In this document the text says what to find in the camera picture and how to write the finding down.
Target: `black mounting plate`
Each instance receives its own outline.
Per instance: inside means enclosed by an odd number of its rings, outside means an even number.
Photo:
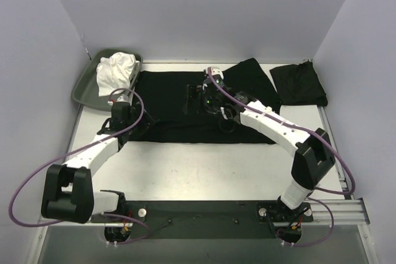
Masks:
[[[246,201],[127,201],[132,217],[144,221],[153,230],[151,239],[265,239],[274,238],[269,224],[259,216],[262,207],[271,210],[276,200]],[[138,211],[145,208],[147,214],[140,218]],[[313,221],[304,216],[304,222]],[[100,215],[93,216],[92,223],[114,222]],[[146,234],[136,224],[131,237]]]

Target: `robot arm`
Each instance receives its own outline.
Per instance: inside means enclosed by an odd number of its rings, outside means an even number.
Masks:
[[[144,111],[143,118],[134,128],[105,140],[109,135],[132,125],[140,110],[139,103],[131,106],[128,102],[115,102],[111,108],[111,118],[103,123],[93,139],[93,142],[99,142],[97,145],[62,165],[53,164],[48,168],[41,204],[43,217],[85,223],[95,214],[125,212],[124,194],[110,190],[94,192],[92,177],[128,140],[139,138],[157,121]]]
[[[228,88],[223,79],[223,73],[217,67],[206,70],[207,78],[202,85],[187,86],[187,113],[210,113],[218,115],[222,120],[234,121],[248,126],[283,147],[292,157],[293,180],[279,201],[286,206],[286,210],[297,209],[305,198],[314,190],[319,181],[328,173],[335,163],[333,154],[315,137],[307,132],[286,127],[284,123],[294,125],[284,119],[271,107],[264,106],[260,101],[245,92],[235,93]],[[217,83],[214,85],[209,74]],[[254,112],[231,101],[220,90],[229,93],[234,99],[247,107],[262,111]],[[330,142],[326,131],[317,129],[316,133]]]

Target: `black cloth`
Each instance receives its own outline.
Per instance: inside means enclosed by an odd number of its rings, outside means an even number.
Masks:
[[[312,62],[276,67],[270,73],[282,104],[327,106],[326,93]]]
[[[269,78],[255,59],[249,59],[223,72],[227,87],[245,91],[262,104],[279,113],[280,100]],[[252,128],[236,125],[235,131],[225,133],[218,127],[219,118],[209,114],[185,115],[186,85],[204,81],[199,72],[140,73],[136,92],[142,97],[150,114],[160,122],[151,127],[139,140],[177,143],[273,143]]]

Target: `screw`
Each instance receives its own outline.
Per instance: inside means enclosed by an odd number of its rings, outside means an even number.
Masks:
[[[311,210],[311,209],[307,210],[307,211],[304,213],[304,215],[306,215],[306,216],[312,216],[312,210]]]
[[[267,216],[267,210],[265,208],[260,208],[259,209],[259,215],[260,216]]]
[[[147,214],[147,210],[145,210],[144,208],[139,209],[138,212],[137,212],[137,215],[140,218],[144,218],[146,216],[146,214]]]

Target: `metal frame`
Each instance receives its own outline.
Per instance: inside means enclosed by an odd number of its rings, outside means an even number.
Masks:
[[[145,61],[144,63],[211,63],[213,64],[216,63],[217,61],[187,61],[187,60],[179,60],[179,61]],[[218,61],[217,63],[223,64],[225,63],[224,61]],[[335,145],[335,141],[332,135],[332,131],[330,128],[330,124],[327,120],[327,116],[325,114],[325,110],[323,107],[318,107],[319,114],[322,120],[322,124],[324,127],[324,130],[326,130],[329,134],[330,141],[335,149],[337,149]],[[79,124],[80,116],[82,113],[82,106],[79,108],[79,112],[77,115],[77,119],[74,125],[71,141],[69,143],[69,148],[68,151],[71,149],[71,145],[74,141],[74,137],[77,131],[77,126]],[[340,163],[337,161],[336,162],[336,167],[340,179],[340,183],[342,185],[343,189],[348,189],[347,181],[345,178],[345,174],[343,172],[343,169],[340,165]],[[368,262],[370,264],[379,264],[379,260],[377,257],[377,253],[374,248],[374,241],[372,239],[372,235],[369,229],[369,218],[366,212],[366,209],[364,207],[364,203],[362,200],[354,200],[352,197],[352,200],[324,200],[324,203],[330,207],[334,214],[335,218],[335,224],[337,225],[356,225],[359,230],[359,234],[362,240],[362,244],[364,247],[364,251],[366,252],[366,256],[368,259]],[[326,225],[330,224],[330,215],[328,211],[321,206],[318,203],[311,202],[312,206],[312,212],[315,218],[315,221],[312,223],[306,223],[311,226],[314,225]],[[87,223],[85,225],[80,225],[80,224],[75,224],[75,223],[68,223],[68,222],[62,222],[59,223],[60,226],[93,226],[92,223]],[[95,224],[95,226],[109,226],[110,224]],[[37,233],[35,235],[35,238],[33,240],[32,246],[30,248],[28,257],[27,257],[27,262],[26,263],[37,263],[40,253],[41,253],[41,248],[43,246],[43,239],[45,237],[45,234],[47,232],[47,227],[44,228],[38,228]]]

